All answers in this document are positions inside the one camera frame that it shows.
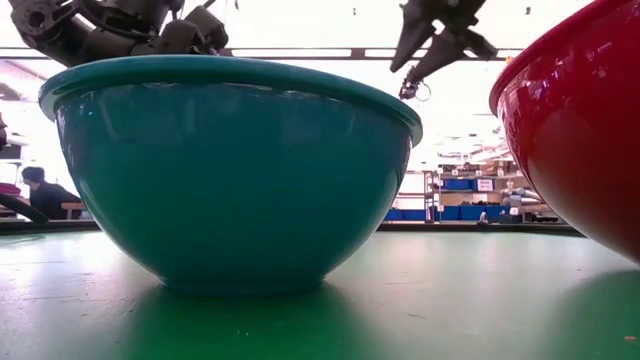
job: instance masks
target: teal bowl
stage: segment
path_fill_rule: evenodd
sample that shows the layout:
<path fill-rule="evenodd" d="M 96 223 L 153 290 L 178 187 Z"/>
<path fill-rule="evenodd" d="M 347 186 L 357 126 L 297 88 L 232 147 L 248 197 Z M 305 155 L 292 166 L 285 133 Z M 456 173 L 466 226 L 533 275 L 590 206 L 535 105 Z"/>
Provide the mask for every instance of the teal bowl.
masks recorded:
<path fill-rule="evenodd" d="M 40 90 L 104 232 L 170 289 L 317 286 L 376 230 L 419 116 L 372 87 L 272 62 L 128 57 Z"/>

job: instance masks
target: bowl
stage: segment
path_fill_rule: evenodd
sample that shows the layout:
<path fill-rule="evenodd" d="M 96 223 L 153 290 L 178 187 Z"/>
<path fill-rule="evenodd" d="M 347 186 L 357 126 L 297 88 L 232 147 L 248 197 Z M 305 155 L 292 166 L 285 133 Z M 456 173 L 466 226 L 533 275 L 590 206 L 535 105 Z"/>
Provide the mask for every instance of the bowl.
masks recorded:
<path fill-rule="evenodd" d="M 586 236 L 640 262 L 640 5 L 596 0 L 504 69 L 490 95 L 523 174 Z"/>
<path fill-rule="evenodd" d="M 40 106 L 100 227 L 189 293 L 321 284 L 381 223 L 422 137 L 382 91 L 231 57 L 85 64 L 49 79 Z"/>

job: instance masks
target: table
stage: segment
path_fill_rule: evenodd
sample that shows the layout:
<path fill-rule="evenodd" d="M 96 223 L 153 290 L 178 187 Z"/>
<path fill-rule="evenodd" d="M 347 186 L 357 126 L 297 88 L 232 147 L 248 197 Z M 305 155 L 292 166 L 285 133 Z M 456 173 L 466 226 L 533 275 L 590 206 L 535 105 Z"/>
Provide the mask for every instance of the table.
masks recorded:
<path fill-rule="evenodd" d="M 318 291 L 163 289 L 100 232 L 0 238 L 0 359 L 640 359 L 640 271 L 588 239 L 376 233 Z"/>
<path fill-rule="evenodd" d="M 67 210 L 67 220 L 71 220 L 73 218 L 74 210 L 87 210 L 84 203 L 62 203 L 60 207 Z"/>

